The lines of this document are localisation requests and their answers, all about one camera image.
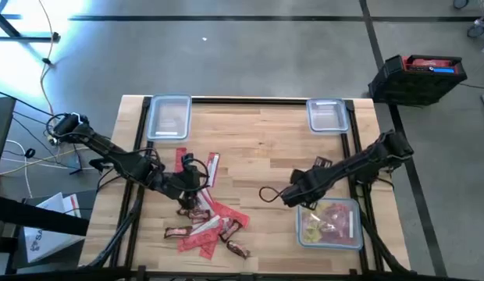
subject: plastic container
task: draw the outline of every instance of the plastic container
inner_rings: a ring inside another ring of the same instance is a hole
[[[312,211],[297,209],[297,242],[303,247],[349,249],[363,245],[358,203],[353,199],[327,198]]]
[[[182,142],[190,133],[192,97],[187,94],[160,94],[151,99],[147,139]]]
[[[311,99],[306,101],[306,109],[312,133],[339,134],[350,129],[346,105],[341,99]]]

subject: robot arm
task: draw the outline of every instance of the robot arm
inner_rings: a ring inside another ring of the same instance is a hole
[[[100,171],[104,167],[102,164],[112,163],[122,178],[132,180],[150,190],[158,191],[173,200],[178,200],[181,206],[187,209],[194,207],[197,191],[207,186],[207,168],[205,173],[201,173],[197,166],[191,165],[192,162],[198,162],[192,154],[183,157],[182,172],[165,173],[165,166],[161,163],[155,149],[124,151],[107,137],[96,133],[90,127],[86,116],[76,113],[64,113],[58,116],[63,116],[63,118],[52,130],[47,125],[46,129],[49,134],[61,142],[84,144],[98,153],[102,158],[91,160],[90,164]],[[146,150],[153,151],[155,158],[140,155],[140,152]],[[206,178],[203,184],[201,184],[201,177]]]
[[[401,133],[389,131],[364,151],[341,162],[324,167],[314,165],[308,171],[294,170],[290,177],[292,185],[280,192],[283,203],[289,207],[302,205],[315,209],[316,201],[322,198],[337,180],[355,175],[362,183],[372,183],[384,167],[398,168],[411,158],[414,151]]]

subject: blue label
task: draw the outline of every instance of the blue label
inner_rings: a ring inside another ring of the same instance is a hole
[[[454,69],[434,68],[432,71],[436,73],[454,73]]]

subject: black crate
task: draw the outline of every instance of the black crate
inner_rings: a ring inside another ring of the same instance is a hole
[[[441,61],[448,67],[415,66],[410,63],[419,60]],[[436,72],[440,69],[453,73]],[[374,102],[391,105],[431,105],[468,77],[461,64],[461,58],[428,55],[411,55],[402,58],[396,55],[387,59],[374,80],[368,85]]]

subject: container with candy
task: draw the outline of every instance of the container with candy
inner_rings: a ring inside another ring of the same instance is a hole
[[[297,242],[303,247],[360,250],[363,245],[358,203],[327,198],[312,211],[297,209]]]

